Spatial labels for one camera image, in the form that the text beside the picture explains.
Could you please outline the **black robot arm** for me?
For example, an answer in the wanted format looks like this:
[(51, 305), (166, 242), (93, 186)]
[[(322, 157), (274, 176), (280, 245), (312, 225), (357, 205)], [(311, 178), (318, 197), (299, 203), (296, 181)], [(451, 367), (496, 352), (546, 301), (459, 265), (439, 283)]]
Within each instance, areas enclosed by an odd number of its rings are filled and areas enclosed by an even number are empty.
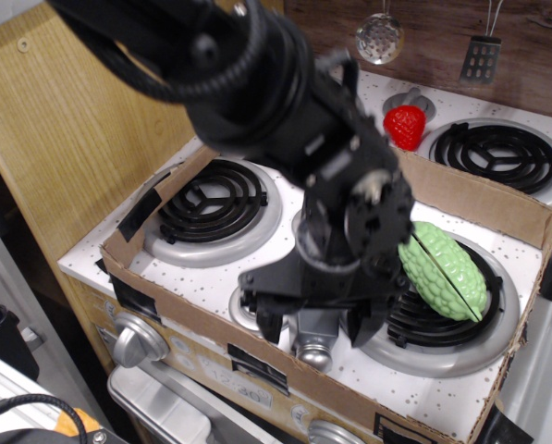
[(406, 289), (397, 248), (413, 225), (411, 188), (358, 97), (345, 51), (315, 58), (287, 18), (249, 1), (55, 1), (53, 9), (113, 74), (184, 105), (220, 154), (279, 171), (304, 192), (291, 253), (239, 277), (265, 339), (285, 315), (342, 309), (355, 347)]

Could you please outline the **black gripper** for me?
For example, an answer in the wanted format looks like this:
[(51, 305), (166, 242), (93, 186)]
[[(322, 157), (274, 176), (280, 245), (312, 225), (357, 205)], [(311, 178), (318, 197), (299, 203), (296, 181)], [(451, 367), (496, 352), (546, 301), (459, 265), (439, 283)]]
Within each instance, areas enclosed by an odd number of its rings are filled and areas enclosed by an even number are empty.
[(312, 263), (296, 250), (239, 275), (243, 303), (256, 313), (261, 335), (278, 344), (289, 315), (302, 309), (347, 311), (352, 347), (362, 347), (386, 322), (394, 301), (408, 288), (399, 258), (366, 264)]

